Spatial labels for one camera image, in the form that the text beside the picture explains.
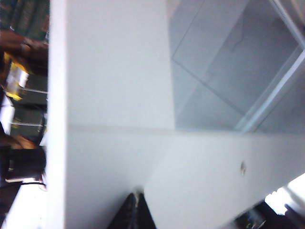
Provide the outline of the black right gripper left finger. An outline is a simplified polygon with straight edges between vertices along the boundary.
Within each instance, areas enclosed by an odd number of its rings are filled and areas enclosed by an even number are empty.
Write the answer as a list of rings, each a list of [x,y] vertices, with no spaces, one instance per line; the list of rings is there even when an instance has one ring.
[[[136,229],[137,200],[133,193],[125,199],[112,220],[112,229]]]

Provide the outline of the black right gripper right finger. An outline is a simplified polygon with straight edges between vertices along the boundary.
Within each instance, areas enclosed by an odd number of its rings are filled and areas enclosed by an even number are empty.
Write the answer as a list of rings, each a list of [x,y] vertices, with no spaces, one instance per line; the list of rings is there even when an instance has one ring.
[[[156,225],[149,211],[144,194],[139,194],[138,202],[138,228],[139,229],[156,229]]]

